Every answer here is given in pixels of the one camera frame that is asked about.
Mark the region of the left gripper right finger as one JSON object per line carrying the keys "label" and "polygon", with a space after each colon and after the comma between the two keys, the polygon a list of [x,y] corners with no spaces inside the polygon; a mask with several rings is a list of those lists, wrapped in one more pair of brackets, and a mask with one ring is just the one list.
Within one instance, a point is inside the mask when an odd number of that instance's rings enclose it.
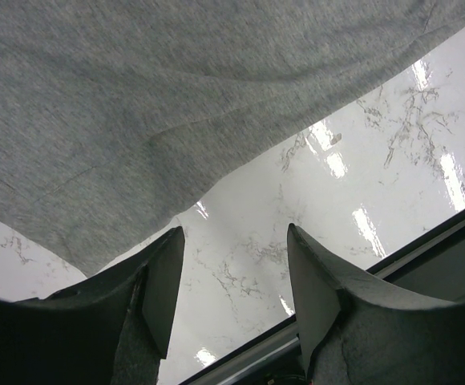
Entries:
{"label": "left gripper right finger", "polygon": [[314,384],[465,384],[465,302],[418,294],[287,233],[305,373]]}

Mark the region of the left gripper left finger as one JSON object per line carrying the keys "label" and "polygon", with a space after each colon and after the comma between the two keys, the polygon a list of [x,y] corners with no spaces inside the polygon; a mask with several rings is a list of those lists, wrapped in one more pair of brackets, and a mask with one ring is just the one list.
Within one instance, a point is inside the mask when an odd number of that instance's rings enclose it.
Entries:
{"label": "left gripper left finger", "polygon": [[47,298],[0,299],[0,384],[154,384],[184,259],[176,227]]}

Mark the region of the grey t shirt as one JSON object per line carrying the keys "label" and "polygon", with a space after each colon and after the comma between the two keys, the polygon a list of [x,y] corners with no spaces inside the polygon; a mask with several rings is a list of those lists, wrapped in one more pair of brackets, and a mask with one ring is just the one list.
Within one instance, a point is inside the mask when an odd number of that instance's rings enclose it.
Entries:
{"label": "grey t shirt", "polygon": [[92,275],[465,27],[465,1],[0,1],[0,221]]}

